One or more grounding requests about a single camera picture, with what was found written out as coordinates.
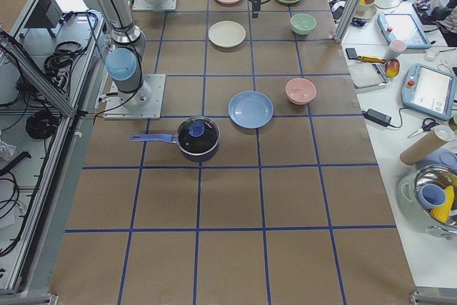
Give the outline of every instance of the metal bowl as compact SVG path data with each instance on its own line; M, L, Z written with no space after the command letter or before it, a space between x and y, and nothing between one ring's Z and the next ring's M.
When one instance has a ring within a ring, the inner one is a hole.
M457 190L457 171L447 166L431 165L414 174L405 176L398 184L398 205L405 217L419 230L432 236L447 239L457 237L457 214L450 216L443 223L430 214L418 200L418 190L426 184L435 184L441 188L453 186ZM452 210L457 209L454 200Z

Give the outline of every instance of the blue plate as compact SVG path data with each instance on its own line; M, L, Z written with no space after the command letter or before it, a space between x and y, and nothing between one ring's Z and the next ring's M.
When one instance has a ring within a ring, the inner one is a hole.
M273 116L273 104L265 94L244 91L230 100L228 114L235 123L243 128L260 128L267 124Z

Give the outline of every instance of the pink bowl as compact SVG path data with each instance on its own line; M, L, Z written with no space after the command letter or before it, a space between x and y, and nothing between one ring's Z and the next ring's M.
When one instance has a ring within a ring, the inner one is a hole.
M307 79L292 79L286 85L286 95L290 102L305 105L316 96L316 87Z

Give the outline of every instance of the saucepan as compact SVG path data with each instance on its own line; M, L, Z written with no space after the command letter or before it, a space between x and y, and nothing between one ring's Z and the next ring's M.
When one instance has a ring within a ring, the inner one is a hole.
M191 117L181 123L176 134L139 134L132 142L162 141L177 144L183 155L193 162L209 160L219 146L219 127L204 116Z

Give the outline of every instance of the scissors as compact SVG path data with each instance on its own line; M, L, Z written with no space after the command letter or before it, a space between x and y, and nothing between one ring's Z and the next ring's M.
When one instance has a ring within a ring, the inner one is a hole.
M416 131L414 131L411 135L409 135L408 138L410 139L411 137L422 134L425 131L430 131L432 128L438 125L439 124L436 122L435 119L427 117L422 121L422 126Z

